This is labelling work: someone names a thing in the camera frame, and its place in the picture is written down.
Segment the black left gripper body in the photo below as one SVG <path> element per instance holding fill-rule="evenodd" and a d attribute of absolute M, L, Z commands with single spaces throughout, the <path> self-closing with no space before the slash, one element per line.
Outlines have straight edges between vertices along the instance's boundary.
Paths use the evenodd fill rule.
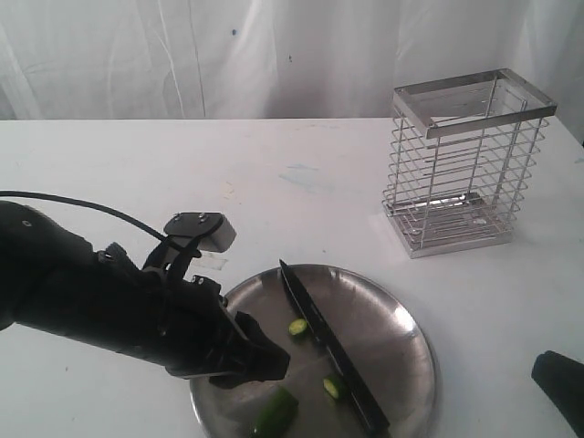
<path fill-rule="evenodd" d="M 99 253 L 102 291 L 93 305 L 99 343 L 117 352 L 163 366 L 172 376 L 245 375 L 249 337 L 232 317 L 220 286 L 184 274 L 199 251 L 159 245 L 143 268 L 120 245 Z"/>

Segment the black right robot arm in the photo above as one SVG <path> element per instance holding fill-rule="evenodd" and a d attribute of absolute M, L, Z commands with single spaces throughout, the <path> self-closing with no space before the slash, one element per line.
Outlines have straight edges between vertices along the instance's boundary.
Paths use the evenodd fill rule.
<path fill-rule="evenodd" d="M 583 364 L 548 350 L 537 356 L 533 381 L 564 416 L 574 433 L 583 436 Z"/>

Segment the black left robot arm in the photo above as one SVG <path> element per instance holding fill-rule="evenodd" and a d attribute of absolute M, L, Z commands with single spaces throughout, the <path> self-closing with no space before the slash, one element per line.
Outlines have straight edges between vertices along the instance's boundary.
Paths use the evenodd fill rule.
<path fill-rule="evenodd" d="M 222 388 L 280 381 L 288 353 L 212 279 L 186 280 L 202 252 L 222 253 L 235 230 L 220 213 L 183 213 L 143 266 L 118 244 L 97 251 L 38 210 L 1 204 L 1 325 L 73 339 Z"/>

